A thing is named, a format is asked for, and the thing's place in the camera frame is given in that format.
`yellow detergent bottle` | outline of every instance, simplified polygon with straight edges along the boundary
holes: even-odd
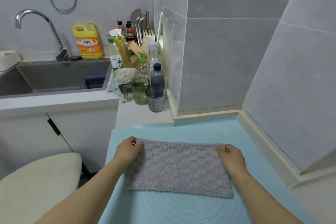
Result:
[[[93,25],[93,21],[89,21],[91,29],[88,30],[85,25],[74,25],[73,35],[76,39],[79,54],[83,59],[100,59],[103,52],[99,46],[98,32]]]

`dish rack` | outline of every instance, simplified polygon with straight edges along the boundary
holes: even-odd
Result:
[[[106,76],[86,76],[80,90],[102,88]]]

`forearm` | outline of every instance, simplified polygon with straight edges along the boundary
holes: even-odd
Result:
[[[233,179],[254,224],[303,224],[249,173]]]
[[[91,180],[43,215],[35,224],[98,223],[125,167],[112,160]]]

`faucet handle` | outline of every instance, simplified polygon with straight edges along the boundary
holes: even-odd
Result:
[[[60,62],[70,62],[70,57],[68,55],[68,50],[63,48],[61,49],[61,52],[56,56],[56,60]]]

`green glass cup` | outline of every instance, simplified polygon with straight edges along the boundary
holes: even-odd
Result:
[[[137,105],[146,105],[147,97],[146,90],[151,85],[148,78],[138,77],[133,79],[129,84],[124,85],[124,96],[128,99],[127,88],[132,88],[133,99]]]

